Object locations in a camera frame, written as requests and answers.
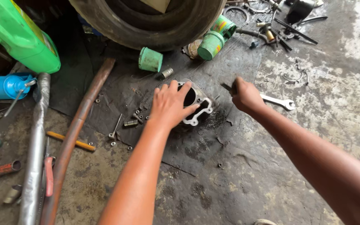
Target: dirty floor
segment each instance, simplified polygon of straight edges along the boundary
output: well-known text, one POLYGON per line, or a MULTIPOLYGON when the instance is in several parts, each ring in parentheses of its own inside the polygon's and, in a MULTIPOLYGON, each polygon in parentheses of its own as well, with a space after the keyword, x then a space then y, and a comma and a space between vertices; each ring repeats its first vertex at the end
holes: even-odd
MULTIPOLYGON (((360 1, 326 1, 311 16, 319 15, 329 18, 302 29, 319 42, 317 46, 291 40, 294 50, 290 53, 281 47, 254 49, 263 55, 254 80, 249 81, 263 94, 293 99, 297 108, 290 112, 269 106, 360 160, 360 1), (305 82, 286 84, 282 78, 299 76, 296 60, 310 76, 307 86, 305 82)), ((249 36, 233 38, 237 41, 231 48, 241 48, 254 40, 249 36)), ((230 47, 225 46, 217 57, 230 57, 232 51, 226 48, 230 47)), ((233 76, 231 71, 242 63, 234 60, 223 66, 233 76)), ((223 98, 231 101, 230 96, 223 98)), ((26 166, 33 107, 31 98, 22 100, 8 121, 0 121, 0 139, 4 140, 0 163, 20 159, 26 166)), ((250 225, 256 219, 269 219, 279 225, 342 224, 262 126, 237 110, 232 110, 229 117, 233 121, 226 125, 232 126, 233 132, 221 134, 223 148, 205 162, 196 176, 168 164, 161 165, 155 225, 250 225)), ((50 109, 45 127, 65 134, 70 122, 70 117, 50 109)), ((74 150, 57 225, 96 224, 131 154, 127 145, 118 141, 117 146, 111 147, 105 135, 87 127, 79 140, 93 142, 97 150, 94 153, 74 150)), ((60 143, 50 140, 55 151, 60 143)), ((23 178, 24 170, 0 177, 0 225, 17 223, 19 206, 4 205, 2 200, 9 187, 21 183, 23 178)))

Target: rubber tire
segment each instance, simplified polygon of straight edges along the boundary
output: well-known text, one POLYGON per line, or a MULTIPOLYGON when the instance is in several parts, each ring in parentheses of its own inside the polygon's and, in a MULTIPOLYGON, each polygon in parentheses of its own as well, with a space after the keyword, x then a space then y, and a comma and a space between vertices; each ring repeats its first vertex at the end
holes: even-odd
POLYGON ((139 50, 148 47, 169 51, 193 42, 210 29, 222 13, 226 0, 195 0, 190 16, 165 31, 143 30, 124 22, 105 0, 70 0, 70 3, 89 24, 121 45, 139 50))

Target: rusty metal rod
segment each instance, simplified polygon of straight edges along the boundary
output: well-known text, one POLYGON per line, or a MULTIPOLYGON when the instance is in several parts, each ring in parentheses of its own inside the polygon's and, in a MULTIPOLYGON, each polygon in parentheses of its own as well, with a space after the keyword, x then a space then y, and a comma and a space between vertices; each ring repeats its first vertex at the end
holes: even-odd
POLYGON ((66 133, 65 139, 60 148, 61 155, 57 158, 57 162, 54 167, 54 193, 51 197, 46 197, 41 214, 40 225, 54 225, 56 212, 59 205, 59 197, 62 191, 63 181, 65 180, 65 174, 67 166, 69 165, 70 157, 76 143, 77 137, 83 127, 84 121, 87 118, 88 112, 97 97, 97 94, 101 90, 101 87, 105 83, 108 75, 112 71, 115 59, 108 58, 105 60, 97 75, 92 80, 87 93, 85 94, 80 106, 73 118, 73 121, 66 133))

